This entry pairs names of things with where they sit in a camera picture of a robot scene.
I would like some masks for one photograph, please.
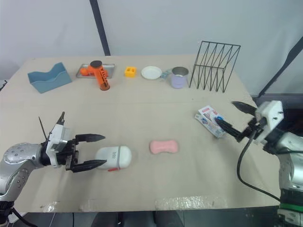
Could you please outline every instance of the white bottle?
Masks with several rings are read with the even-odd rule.
[[[100,148],[95,159],[107,160],[98,168],[114,171],[128,167],[132,160],[132,153],[126,146]]]

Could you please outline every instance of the metal dish rack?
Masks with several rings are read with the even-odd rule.
[[[240,45],[202,41],[198,50],[189,87],[225,92],[238,58]]]

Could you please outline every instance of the snack package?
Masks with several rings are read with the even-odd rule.
[[[217,117],[223,119],[211,106],[205,106],[198,110],[199,113],[195,118],[203,124],[215,137],[220,138],[225,134],[225,131],[216,123]]]

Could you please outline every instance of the metal tray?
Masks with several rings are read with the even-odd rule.
[[[87,68],[88,66],[89,66],[89,64],[85,64],[85,63],[82,64],[80,66],[80,68],[78,69],[76,77],[78,77],[78,78],[95,78],[94,75],[83,76],[83,75],[80,74],[80,69],[81,68]],[[115,64],[103,64],[103,67],[108,72],[108,77],[107,78],[111,79],[114,75]]]

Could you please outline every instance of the metal can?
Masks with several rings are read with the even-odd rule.
[[[170,84],[173,88],[183,88],[187,83],[188,69],[178,66],[171,70]]]

